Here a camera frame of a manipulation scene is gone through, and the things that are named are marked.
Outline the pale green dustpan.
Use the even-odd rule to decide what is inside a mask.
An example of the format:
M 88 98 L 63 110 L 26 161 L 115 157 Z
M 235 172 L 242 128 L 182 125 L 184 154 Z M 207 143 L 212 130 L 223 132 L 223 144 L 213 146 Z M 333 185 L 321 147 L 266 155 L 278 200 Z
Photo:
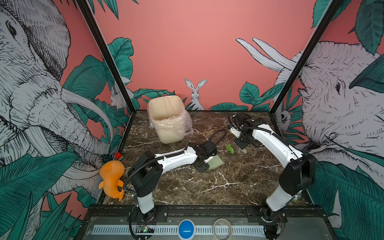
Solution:
M 222 161 L 222 159 L 218 155 L 209 157 L 206 160 L 206 163 L 209 165 L 210 170 L 214 170 L 214 169 L 216 169 L 216 168 L 218 168 L 224 164 L 224 162 Z

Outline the green paper scrap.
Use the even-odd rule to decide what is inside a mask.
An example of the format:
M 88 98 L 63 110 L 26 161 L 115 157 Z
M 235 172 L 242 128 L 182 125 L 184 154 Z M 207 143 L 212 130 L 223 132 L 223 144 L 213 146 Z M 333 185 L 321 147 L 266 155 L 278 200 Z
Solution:
M 231 144 L 227 144 L 226 149 L 227 149 L 227 151 L 228 151 L 229 153 L 231 153 L 231 154 L 234 154 L 234 153 L 235 153 L 235 150 L 234 150 L 234 148 L 232 147 Z

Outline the cream trash bin with bag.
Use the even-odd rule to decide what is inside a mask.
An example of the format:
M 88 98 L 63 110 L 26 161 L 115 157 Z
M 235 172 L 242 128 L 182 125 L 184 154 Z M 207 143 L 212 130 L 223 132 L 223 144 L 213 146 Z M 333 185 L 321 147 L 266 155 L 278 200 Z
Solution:
M 176 95 L 155 98 L 148 103 L 150 128 L 163 144 L 175 143 L 193 134 L 192 118 Z

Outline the pale green hand brush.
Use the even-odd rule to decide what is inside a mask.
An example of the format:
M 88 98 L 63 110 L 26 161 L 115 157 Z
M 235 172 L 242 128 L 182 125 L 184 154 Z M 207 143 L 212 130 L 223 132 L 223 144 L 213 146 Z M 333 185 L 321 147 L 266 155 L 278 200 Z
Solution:
M 248 153 L 246 149 L 242 149 L 242 148 L 240 148 L 240 150 L 241 150 L 241 152 L 244 153 L 244 154 L 247 154 L 247 153 Z

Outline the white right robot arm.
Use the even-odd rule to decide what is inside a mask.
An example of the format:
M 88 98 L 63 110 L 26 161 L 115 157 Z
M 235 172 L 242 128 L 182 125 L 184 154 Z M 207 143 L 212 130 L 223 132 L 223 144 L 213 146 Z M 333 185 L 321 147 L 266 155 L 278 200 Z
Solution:
M 229 130 L 235 143 L 245 149 L 254 141 L 266 147 L 284 168 L 275 191 L 263 201 L 260 215 L 263 221 L 273 222 L 295 196 L 315 183 L 316 158 L 286 143 L 262 118 L 246 113 L 229 114 Z

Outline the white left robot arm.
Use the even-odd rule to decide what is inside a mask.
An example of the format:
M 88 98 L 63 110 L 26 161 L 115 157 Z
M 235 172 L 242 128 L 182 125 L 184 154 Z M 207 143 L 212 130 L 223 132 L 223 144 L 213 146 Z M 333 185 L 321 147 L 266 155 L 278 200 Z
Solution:
M 127 172 L 123 190 L 134 193 L 138 217 L 143 223 L 151 222 L 156 216 L 153 191 L 161 176 L 186 165 L 194 166 L 199 173 L 218 167 L 220 164 L 215 163 L 217 145 L 226 135 L 226 130 L 218 130 L 202 144 L 188 142 L 183 149 L 177 151 L 165 154 L 146 151 L 139 157 Z

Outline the blue round button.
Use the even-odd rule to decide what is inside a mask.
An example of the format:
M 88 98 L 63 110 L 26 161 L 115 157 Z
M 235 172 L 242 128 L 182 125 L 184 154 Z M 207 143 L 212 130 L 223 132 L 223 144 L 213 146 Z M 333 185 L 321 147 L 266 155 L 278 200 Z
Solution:
M 181 240 L 192 240 L 196 233 L 195 223 L 190 219 L 184 219 L 179 223 L 178 236 Z

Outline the colourful toy brick block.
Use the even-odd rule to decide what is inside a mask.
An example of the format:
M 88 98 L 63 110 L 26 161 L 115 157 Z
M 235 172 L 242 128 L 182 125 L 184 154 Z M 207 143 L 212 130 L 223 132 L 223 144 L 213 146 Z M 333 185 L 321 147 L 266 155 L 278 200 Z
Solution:
M 116 160 L 118 160 L 120 162 L 122 162 L 125 159 L 124 156 L 119 152 L 117 152 L 114 156 L 115 156 Z

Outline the orange duck toy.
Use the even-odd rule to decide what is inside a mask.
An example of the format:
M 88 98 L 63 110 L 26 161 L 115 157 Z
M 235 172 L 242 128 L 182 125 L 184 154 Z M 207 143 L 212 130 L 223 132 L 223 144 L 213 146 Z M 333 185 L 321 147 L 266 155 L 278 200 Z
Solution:
M 125 173 L 125 167 L 120 161 L 109 161 L 100 169 L 102 181 L 99 184 L 99 190 L 103 189 L 104 193 L 112 198 L 122 201 L 125 191 L 119 191 L 118 187 L 123 187 L 124 183 L 120 178 Z

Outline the small circuit board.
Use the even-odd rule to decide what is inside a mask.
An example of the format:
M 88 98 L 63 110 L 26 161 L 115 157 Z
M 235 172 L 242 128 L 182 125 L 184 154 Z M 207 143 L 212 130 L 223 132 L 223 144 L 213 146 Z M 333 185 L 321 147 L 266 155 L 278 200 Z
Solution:
M 155 233 L 155 225 L 139 225 L 137 226 L 136 234 L 138 235 L 152 235 Z

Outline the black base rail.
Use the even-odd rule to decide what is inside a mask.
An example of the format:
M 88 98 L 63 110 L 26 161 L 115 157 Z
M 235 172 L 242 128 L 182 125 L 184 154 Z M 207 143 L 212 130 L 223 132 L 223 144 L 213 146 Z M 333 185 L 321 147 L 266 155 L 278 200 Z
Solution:
M 149 213 L 143 214 L 135 205 L 93 205 L 88 209 L 84 220 L 89 222 L 94 217 L 122 217 L 128 221 L 132 214 L 133 222 L 165 223 L 176 217 L 202 218 L 247 218 L 252 223 L 262 223 L 267 219 L 285 223 L 292 218 L 326 218 L 320 206 L 287 206 L 272 213 L 260 205 L 156 205 Z

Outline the black right frame post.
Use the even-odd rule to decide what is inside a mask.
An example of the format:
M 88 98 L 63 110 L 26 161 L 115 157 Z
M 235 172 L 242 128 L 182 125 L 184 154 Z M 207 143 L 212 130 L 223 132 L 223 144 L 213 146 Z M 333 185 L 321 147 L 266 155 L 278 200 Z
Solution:
M 269 114 L 274 115 L 284 100 L 284 97 L 288 93 L 288 91 L 291 89 L 293 83 L 298 78 L 298 75 L 302 68 L 304 67 L 305 63 L 307 62 L 308 58 L 311 56 L 314 48 L 316 47 L 317 43 L 323 36 L 324 32 L 326 31 L 328 25 L 332 21 L 334 15 L 336 14 L 339 7 L 342 5 L 342 0 L 333 0 L 330 1 L 327 5 L 325 12 L 323 13 L 319 24 L 317 25 L 315 31 L 313 32 L 308 44 L 306 45 L 305 49 L 303 50 L 303 53 L 301 57 L 299 58 L 298 62 L 296 63 L 294 69 L 292 70 L 292 73 L 290 74 L 287 82 L 285 83 L 281 93 L 279 94 L 276 102 L 274 103 L 273 107 L 270 109 Z

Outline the black frame post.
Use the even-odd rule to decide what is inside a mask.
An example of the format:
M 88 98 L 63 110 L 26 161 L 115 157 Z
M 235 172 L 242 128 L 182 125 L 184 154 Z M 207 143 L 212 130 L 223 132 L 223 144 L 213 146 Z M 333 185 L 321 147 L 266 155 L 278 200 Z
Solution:
M 85 0 L 76 0 L 76 3 L 102 53 L 102 56 L 104 58 L 104 60 L 106 61 L 107 63 L 107 66 L 109 68 L 109 70 L 111 71 L 111 74 L 116 82 L 116 84 L 118 85 L 118 88 L 120 89 L 121 91 L 121 94 L 123 95 L 123 98 L 127 104 L 127 107 L 129 109 L 129 111 L 131 112 L 131 114 L 135 114 L 136 113 L 136 109 L 131 101 L 131 98 L 129 97 L 128 93 L 127 93 L 127 89 L 126 89 L 126 86 L 123 84 L 123 81 L 122 81 L 122 78 L 121 78 L 121 75 L 119 73 L 119 70 L 117 68 L 117 65 L 111 55 L 111 52 L 108 48 L 108 45 L 106 44 L 106 41 L 105 41 L 105 38 L 98 26 L 98 23 L 97 21 L 95 20 L 95 17 L 94 17 L 94 14 L 92 12 L 92 9 L 90 7 L 90 4 L 88 1 L 85 1 Z
M 298 78 L 298 75 L 302 68 L 304 67 L 305 63 L 307 62 L 308 58 L 311 56 L 314 48 L 316 47 L 317 43 L 323 36 L 324 32 L 326 31 L 328 25 L 332 21 L 334 15 L 336 14 L 339 7 L 342 5 L 342 0 L 333 0 L 330 1 L 327 5 L 325 12 L 323 13 L 319 24 L 317 25 L 315 31 L 313 32 L 308 44 L 306 45 L 305 49 L 303 50 L 303 53 L 301 57 L 299 58 L 298 62 L 296 63 L 294 69 L 292 70 L 292 73 L 290 74 L 287 82 L 285 83 L 281 93 L 279 94 L 276 102 L 274 103 L 273 107 L 270 109 L 269 114 L 274 115 L 284 100 L 284 97 L 288 93 L 288 91 L 291 89 L 293 83 Z

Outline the black left frame post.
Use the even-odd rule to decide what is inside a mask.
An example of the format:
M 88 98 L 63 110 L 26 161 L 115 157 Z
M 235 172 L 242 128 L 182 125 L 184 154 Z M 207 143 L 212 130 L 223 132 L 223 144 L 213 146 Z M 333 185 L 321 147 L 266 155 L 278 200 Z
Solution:
M 107 66 L 109 68 L 109 70 L 111 71 L 111 74 L 116 82 L 116 84 L 118 85 L 118 88 L 120 89 L 121 91 L 121 94 L 123 95 L 123 98 L 127 104 L 127 107 L 129 109 L 129 111 L 131 112 L 131 114 L 135 114 L 136 113 L 136 109 L 131 101 L 131 98 L 129 97 L 128 93 L 127 93 L 127 89 L 126 89 L 126 86 L 123 84 L 123 81 L 122 81 L 122 78 L 121 78 L 121 75 L 119 73 L 119 70 L 117 68 L 117 65 L 111 55 L 111 52 L 108 48 L 108 45 L 106 44 L 106 41 L 105 41 L 105 38 L 98 26 L 98 23 L 97 21 L 95 20 L 95 17 L 94 17 L 94 14 L 92 12 L 92 9 L 90 7 L 90 4 L 88 1 L 85 1 L 85 0 L 76 0 L 76 3 L 102 53 L 102 56 L 104 58 L 104 60 L 106 61 L 107 63 Z

